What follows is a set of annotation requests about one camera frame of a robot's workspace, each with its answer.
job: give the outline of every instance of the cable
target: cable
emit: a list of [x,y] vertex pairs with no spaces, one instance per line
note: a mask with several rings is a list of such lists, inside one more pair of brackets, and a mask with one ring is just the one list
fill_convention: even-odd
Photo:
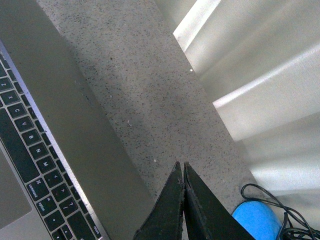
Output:
[[[244,191],[245,191],[246,187],[248,187],[248,186],[252,186],[252,187],[255,187],[255,188],[261,190],[262,192],[267,194],[269,197],[271,197],[275,202],[265,200],[265,199],[256,198],[256,197],[245,196]],[[285,211],[283,223],[282,223],[280,231],[276,237],[276,240],[280,240],[280,239],[281,240],[310,240],[310,239],[311,240],[320,240],[320,231],[319,230],[315,230],[312,227],[310,227],[310,225],[308,224],[306,219],[297,210],[283,205],[275,196],[273,196],[269,191],[265,190],[263,187],[261,187],[257,184],[253,184],[253,183],[246,184],[241,189],[241,195],[244,199],[246,199],[248,201],[258,201],[258,202],[261,202],[264,204],[268,204],[271,206],[281,208]],[[293,225],[289,219],[289,216],[291,216],[294,220],[296,220],[305,229],[293,227]]]

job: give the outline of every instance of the keyboard key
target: keyboard key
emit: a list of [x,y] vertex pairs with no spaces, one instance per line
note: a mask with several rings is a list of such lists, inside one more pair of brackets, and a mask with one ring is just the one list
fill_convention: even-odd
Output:
[[48,213],[51,213],[53,210],[57,208],[54,199],[52,196],[48,196],[47,198],[43,199],[42,201],[36,204],[41,216],[45,216]]
[[62,233],[62,230],[59,229],[57,231],[55,231],[54,233],[52,233],[52,237],[54,240],[66,240],[64,234]]
[[7,73],[6,73],[6,71],[4,70],[4,68],[0,64],[0,77],[4,77],[5,75],[7,75]]
[[34,127],[34,124],[32,123],[30,117],[28,116],[15,120],[14,122],[20,132],[24,132]]
[[92,234],[84,216],[82,216],[80,211],[78,211],[77,213],[69,217],[67,221],[76,239],[84,239],[84,240],[96,239]]
[[73,194],[73,196],[74,196],[74,198],[76,200],[80,199],[80,195],[79,195],[79,193],[77,192],[77,190],[76,190],[76,188],[74,186],[71,188],[71,192],[72,192],[72,194]]
[[18,170],[22,180],[27,183],[40,174],[22,142],[7,111],[0,109],[0,138]]
[[17,81],[16,76],[14,75],[14,73],[12,72],[12,70],[8,70],[8,74],[11,78],[12,81]]
[[72,186],[72,181],[71,181],[69,175],[68,175],[67,173],[65,173],[63,176],[64,176],[64,179],[65,179],[66,183],[67,183],[69,186]]
[[14,83],[14,86],[15,86],[16,91],[17,91],[19,94],[23,94],[23,93],[24,93],[24,91],[22,90],[22,88],[21,88],[21,86],[20,86],[20,84],[19,84],[18,82],[15,82],[15,83]]
[[1,98],[5,105],[14,104],[20,101],[16,91],[8,91],[1,94]]
[[13,86],[12,86],[9,78],[5,77],[5,78],[0,79],[0,92],[3,92],[8,89],[12,89],[12,88],[13,88]]
[[44,176],[46,183],[48,184],[49,188],[54,187],[55,185],[61,183],[63,181],[60,173],[58,170],[54,170],[47,175]]
[[67,185],[62,184],[55,189],[52,190],[52,194],[57,202],[60,202],[61,200],[65,199],[66,197],[70,196],[70,192],[68,190]]
[[9,64],[7,62],[7,60],[5,59],[5,57],[3,56],[3,53],[0,52],[0,61],[2,62],[3,66],[6,68],[6,69],[9,69]]
[[72,233],[67,225],[63,225],[61,230],[64,233],[67,240],[70,240],[72,238]]
[[72,214],[75,210],[78,209],[78,206],[73,197],[70,197],[63,203],[59,204],[59,207],[62,210],[62,213],[65,217]]
[[40,133],[43,133],[43,132],[45,131],[44,128],[41,126],[41,124],[40,124],[40,122],[39,122],[38,120],[35,121],[34,123],[35,123],[35,125],[36,125],[36,127],[38,128],[38,130],[39,130]]
[[86,220],[88,221],[94,235],[97,237],[97,238],[100,238],[101,237],[101,234],[100,234],[100,231],[98,230],[95,222],[92,220],[91,216],[88,214],[87,216],[85,216]]
[[51,156],[47,156],[43,159],[40,159],[39,161],[36,162],[36,164],[38,165],[40,172],[43,174],[45,174],[46,172],[49,172],[50,170],[56,167]]
[[50,142],[47,134],[43,133],[41,136],[42,136],[42,138],[44,140],[45,145],[47,145],[47,146],[51,145],[51,142]]
[[18,103],[16,105],[8,107],[8,111],[9,111],[11,117],[14,119],[27,114],[22,103]]
[[64,173],[66,170],[65,170],[65,167],[62,165],[62,163],[61,163],[61,161],[60,160],[57,160],[56,161],[56,164],[58,165],[58,167],[59,167],[59,169],[60,169],[60,171],[62,172],[62,173]]
[[79,201],[79,206],[80,206],[80,208],[82,209],[82,212],[84,213],[84,214],[86,214],[87,212],[88,212],[88,210],[87,210],[87,208],[86,208],[86,206],[85,206],[85,204],[84,204],[84,202],[81,200],[81,201]]
[[29,147],[29,150],[34,160],[42,158],[49,153],[46,146],[42,142],[37,145]]
[[24,102],[24,105],[26,105],[27,107],[30,106],[30,103],[26,97],[26,95],[21,95],[22,101]]
[[37,119],[37,116],[36,116],[34,110],[32,109],[32,107],[28,108],[28,112],[30,113],[32,119]]
[[49,150],[50,150],[50,152],[51,152],[51,154],[52,154],[52,157],[53,157],[54,159],[57,159],[57,158],[58,158],[58,155],[57,155],[56,150],[54,149],[54,147],[53,147],[53,146],[49,147]]
[[44,219],[44,222],[47,225],[49,231],[53,231],[60,225],[62,225],[65,222],[65,220],[59,211],[55,211],[51,215],[47,216]]
[[39,178],[28,184],[27,189],[34,201],[38,201],[49,194],[46,184],[42,178]]
[[27,146],[40,142],[41,140],[37,130],[35,129],[23,133],[22,138]]

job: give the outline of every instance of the laptop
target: laptop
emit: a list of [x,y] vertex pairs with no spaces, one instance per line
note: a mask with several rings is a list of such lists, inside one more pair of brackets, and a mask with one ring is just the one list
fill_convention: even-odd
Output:
[[0,239],[132,239],[154,202],[66,43],[0,5]]

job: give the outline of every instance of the black plastic object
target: black plastic object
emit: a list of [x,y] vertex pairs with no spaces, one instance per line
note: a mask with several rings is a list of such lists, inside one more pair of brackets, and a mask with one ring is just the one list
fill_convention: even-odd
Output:
[[176,162],[155,206],[134,240],[181,240],[183,223],[183,179]]
[[184,186],[184,215],[189,240],[254,240],[188,162],[184,163]]
[[189,240],[254,240],[228,213],[188,162],[184,182],[176,162],[155,206],[133,240],[181,240],[183,212]]

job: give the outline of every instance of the granite surface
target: granite surface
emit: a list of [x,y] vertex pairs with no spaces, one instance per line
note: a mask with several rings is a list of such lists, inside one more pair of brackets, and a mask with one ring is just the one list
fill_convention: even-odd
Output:
[[190,162],[229,212],[254,182],[153,0],[37,0],[150,193]]

